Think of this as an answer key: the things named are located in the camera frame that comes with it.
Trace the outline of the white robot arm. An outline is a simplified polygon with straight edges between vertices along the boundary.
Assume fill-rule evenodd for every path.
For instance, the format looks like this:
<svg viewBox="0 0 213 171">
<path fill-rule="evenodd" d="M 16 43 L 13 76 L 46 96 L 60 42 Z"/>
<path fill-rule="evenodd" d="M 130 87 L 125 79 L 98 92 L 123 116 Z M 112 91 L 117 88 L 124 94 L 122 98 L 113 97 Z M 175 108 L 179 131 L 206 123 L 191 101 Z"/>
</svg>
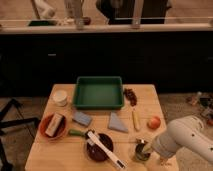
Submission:
<svg viewBox="0 0 213 171">
<path fill-rule="evenodd" d="M 166 159 L 185 147 L 213 164 L 213 141 L 202 133 L 203 130 L 204 124 L 196 116 L 178 118 L 170 121 L 166 130 L 153 139 L 151 147 Z"/>
</svg>

